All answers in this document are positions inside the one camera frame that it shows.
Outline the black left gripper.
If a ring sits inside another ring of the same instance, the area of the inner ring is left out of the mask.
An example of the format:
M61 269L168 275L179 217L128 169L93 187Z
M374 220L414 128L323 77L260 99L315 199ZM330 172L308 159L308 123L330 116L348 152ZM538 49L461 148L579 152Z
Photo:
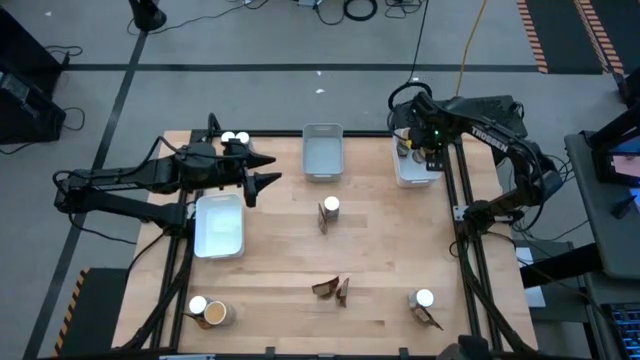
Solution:
M254 175L249 169L265 166L276 161L275 157L249 153L249 148L240 140L232 139L222 143L223 158L218 161L219 178L216 187L223 190L225 186L237 185L243 189L245 203L248 207L256 206L257 193L282 177L280 172Z

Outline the grey plastic bin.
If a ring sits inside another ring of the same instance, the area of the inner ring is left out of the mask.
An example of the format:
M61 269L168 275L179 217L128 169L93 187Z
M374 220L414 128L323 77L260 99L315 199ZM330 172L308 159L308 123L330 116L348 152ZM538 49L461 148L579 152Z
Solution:
M344 170L343 127L310 123L302 130L302 172L314 183L337 182Z

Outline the white plastic bin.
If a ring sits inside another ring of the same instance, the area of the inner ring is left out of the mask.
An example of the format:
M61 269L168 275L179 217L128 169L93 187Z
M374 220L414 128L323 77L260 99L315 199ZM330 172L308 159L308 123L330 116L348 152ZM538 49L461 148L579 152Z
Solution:
M401 188L426 187L439 180L442 172L432 172L426 169L425 164L418 164L412 159L412 149L406 158L399 157L396 151L397 138L393 131L392 158L395 169L397 185Z
M197 200L194 254L210 259L244 254L244 205L239 195L209 195Z

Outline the black computer case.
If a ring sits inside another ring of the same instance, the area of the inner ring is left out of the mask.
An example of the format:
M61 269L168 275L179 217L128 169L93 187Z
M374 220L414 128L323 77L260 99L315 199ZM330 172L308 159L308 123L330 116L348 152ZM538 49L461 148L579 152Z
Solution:
M410 109L413 99L395 104L388 101L390 113L387 126L392 132L409 128L414 122ZM529 142L523 124L521 103L508 95L476 98L453 97L435 100L444 110L446 140L444 149L463 134L469 134L488 145L497 162L508 159L519 171L529 171L535 165L535 146Z

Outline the black hazard-striped floor mat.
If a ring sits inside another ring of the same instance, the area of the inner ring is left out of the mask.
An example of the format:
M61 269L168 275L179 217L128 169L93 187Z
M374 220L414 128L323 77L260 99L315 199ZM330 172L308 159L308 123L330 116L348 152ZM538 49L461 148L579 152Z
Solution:
M623 62L596 12L594 1L516 0L541 73L624 73Z
M127 271L85 268L78 275L54 344L54 357L109 352L124 297Z

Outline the black stand base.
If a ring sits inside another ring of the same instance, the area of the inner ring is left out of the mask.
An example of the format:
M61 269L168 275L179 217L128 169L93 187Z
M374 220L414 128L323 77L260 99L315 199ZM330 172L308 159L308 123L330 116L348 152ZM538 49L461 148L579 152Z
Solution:
M166 14L154 0L128 0L128 2L133 14L133 23L139 30L157 30L166 23Z

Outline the black desk leg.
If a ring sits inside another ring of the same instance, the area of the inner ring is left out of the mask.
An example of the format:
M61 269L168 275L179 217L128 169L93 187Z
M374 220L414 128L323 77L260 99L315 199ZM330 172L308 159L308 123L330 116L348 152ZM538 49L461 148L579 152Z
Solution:
M525 288L542 286L604 269L595 243L533 262L520 269Z

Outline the black computer monitor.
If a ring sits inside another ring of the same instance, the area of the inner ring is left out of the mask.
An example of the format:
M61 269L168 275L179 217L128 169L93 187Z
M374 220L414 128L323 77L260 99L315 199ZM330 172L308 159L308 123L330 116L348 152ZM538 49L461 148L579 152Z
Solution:
M600 182L640 188L640 103L598 131L583 131Z

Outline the black desk gadget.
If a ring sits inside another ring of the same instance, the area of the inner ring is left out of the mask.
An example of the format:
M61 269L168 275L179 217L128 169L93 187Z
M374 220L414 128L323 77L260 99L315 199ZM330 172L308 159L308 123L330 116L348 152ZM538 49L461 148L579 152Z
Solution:
M635 195L631 195L625 200L622 200L614 205L610 214L616 219L623 219L635 206Z

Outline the grey desk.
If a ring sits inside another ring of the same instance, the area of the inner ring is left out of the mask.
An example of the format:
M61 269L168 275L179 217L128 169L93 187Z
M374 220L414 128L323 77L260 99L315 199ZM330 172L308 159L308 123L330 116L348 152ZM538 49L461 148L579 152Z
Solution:
M612 214L616 205L631 198L631 190L597 179L591 149L583 135L567 135L564 142L603 271L613 278L640 280L640 209L632 201L622 218Z

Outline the person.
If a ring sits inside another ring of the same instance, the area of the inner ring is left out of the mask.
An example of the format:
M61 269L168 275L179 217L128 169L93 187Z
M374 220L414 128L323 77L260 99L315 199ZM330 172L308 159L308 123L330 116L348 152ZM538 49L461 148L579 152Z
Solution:
M457 342L444 348L436 360L492 360L492 356L486 339L459 335Z

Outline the black equipment case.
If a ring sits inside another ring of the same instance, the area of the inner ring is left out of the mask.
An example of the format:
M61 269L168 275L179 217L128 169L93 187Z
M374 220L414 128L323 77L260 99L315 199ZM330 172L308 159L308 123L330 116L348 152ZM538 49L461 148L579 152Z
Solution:
M41 90L0 72L0 144L57 141L65 118Z

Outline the black cabinet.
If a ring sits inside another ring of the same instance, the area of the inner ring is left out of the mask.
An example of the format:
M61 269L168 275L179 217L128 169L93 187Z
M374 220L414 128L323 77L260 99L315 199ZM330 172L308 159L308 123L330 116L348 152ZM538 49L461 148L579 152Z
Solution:
M0 6L0 71L26 76L59 74L62 65Z

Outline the backlit keyboard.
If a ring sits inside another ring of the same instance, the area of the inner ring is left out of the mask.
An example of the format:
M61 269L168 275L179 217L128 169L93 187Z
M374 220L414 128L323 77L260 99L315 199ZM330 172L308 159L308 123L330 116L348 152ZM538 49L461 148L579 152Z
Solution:
M604 310L615 326L614 343L624 360L640 360L640 303L606 304Z

